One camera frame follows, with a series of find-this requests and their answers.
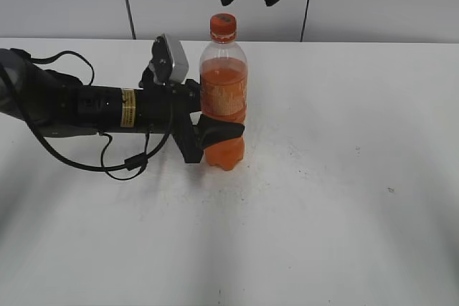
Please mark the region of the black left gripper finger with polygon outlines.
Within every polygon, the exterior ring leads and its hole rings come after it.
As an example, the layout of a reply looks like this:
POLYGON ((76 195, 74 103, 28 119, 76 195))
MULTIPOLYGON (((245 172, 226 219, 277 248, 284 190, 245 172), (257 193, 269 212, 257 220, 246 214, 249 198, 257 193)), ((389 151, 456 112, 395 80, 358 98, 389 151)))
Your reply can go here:
POLYGON ((200 115, 197 123, 197 146, 206 149, 227 140, 240 138, 244 130, 245 126, 242 123, 226 122, 200 115))

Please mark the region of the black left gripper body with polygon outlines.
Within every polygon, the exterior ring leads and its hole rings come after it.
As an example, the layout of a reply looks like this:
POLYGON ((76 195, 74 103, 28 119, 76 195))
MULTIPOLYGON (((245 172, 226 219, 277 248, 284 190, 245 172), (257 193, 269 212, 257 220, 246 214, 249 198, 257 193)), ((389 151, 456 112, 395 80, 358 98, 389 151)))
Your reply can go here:
POLYGON ((141 133, 162 134, 158 145, 146 154, 156 155, 172 137, 185 163, 199 163, 204 150, 197 143, 197 129, 191 114, 200 111, 200 85, 187 79, 185 83, 158 85, 141 80, 136 90, 136 124, 141 133))

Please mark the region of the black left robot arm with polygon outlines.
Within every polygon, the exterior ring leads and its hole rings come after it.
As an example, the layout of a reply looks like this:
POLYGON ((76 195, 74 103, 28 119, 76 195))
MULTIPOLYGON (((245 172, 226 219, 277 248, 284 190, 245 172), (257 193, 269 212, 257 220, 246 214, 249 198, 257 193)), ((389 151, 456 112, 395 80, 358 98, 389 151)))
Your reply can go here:
POLYGON ((2 49, 1 66, 22 105, 46 138, 101 133, 172 135, 186 163, 198 163, 204 149, 239 138, 244 125, 201 115, 200 85, 186 78, 188 62, 182 47, 157 39, 138 89, 84 85, 77 77, 43 70, 55 57, 34 59, 21 49, 2 49))

